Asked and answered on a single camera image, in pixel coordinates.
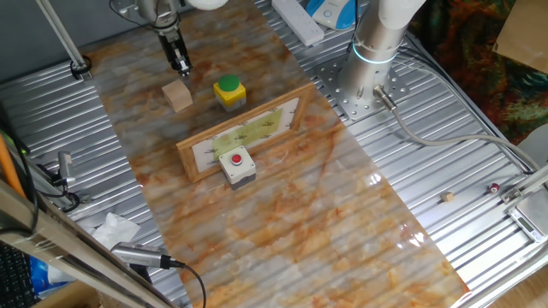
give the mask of keyboard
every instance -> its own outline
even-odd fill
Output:
[[[0,308],[27,308],[38,302],[28,256],[0,241]]]

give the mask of emergency stop button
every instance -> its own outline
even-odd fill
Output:
[[[239,154],[233,155],[230,160],[231,160],[232,164],[235,165],[235,166],[240,166],[241,165],[241,156]]]

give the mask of metal slotted table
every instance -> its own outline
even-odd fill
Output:
[[[407,136],[386,110],[360,121],[349,120],[315,72],[318,65],[346,53],[352,29],[325,30],[324,40],[308,48],[269,0],[255,2],[473,292],[496,283],[523,256],[539,249],[539,244],[506,215],[500,195],[487,191],[493,182],[502,192],[523,179],[511,155],[479,140],[441,147],[416,145],[406,141]],[[407,97],[397,101],[398,108],[419,136],[501,135],[473,103],[459,99],[435,75],[398,63],[393,69],[409,89]],[[32,150],[30,158],[35,163],[55,169],[57,152],[72,152],[77,182],[70,190],[92,197],[91,204],[70,214],[73,220],[98,227],[112,212],[141,226],[134,242],[164,245],[92,83],[75,80],[69,64],[63,63],[0,86],[0,99]],[[443,192],[453,192],[456,200],[443,203],[439,197]],[[531,267],[528,273],[537,269]],[[158,290],[180,305],[188,304],[174,269],[150,272]],[[516,277],[513,283],[522,278]]]

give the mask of yellow button base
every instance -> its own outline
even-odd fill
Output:
[[[215,85],[213,85],[213,91],[215,92],[215,95],[219,103],[223,104],[224,106],[228,108],[231,107],[234,103],[242,99],[245,102],[245,99],[246,99],[246,88],[243,87],[242,84],[240,84],[232,92],[225,92],[221,90],[221,88],[219,87],[219,84],[216,83]]]

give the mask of orange marble pattern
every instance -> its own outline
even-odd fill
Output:
[[[222,173],[189,182],[175,144],[226,119],[211,89],[223,71],[239,70],[256,104],[310,82],[251,0],[215,12],[183,16],[196,64],[194,105],[183,113],[161,92],[176,74],[153,33],[87,48],[165,244],[201,274],[208,307],[455,303],[466,286],[319,92],[297,135],[253,156],[256,181],[235,192]],[[230,64],[235,58],[247,61]],[[200,307],[194,276],[181,278]]]
[[[164,241],[201,273],[208,306],[455,303],[466,286],[319,94],[303,121],[299,136],[253,158],[257,180],[236,192],[220,174],[146,178]],[[164,196],[166,184],[181,189]],[[200,307],[197,281],[182,280]]]

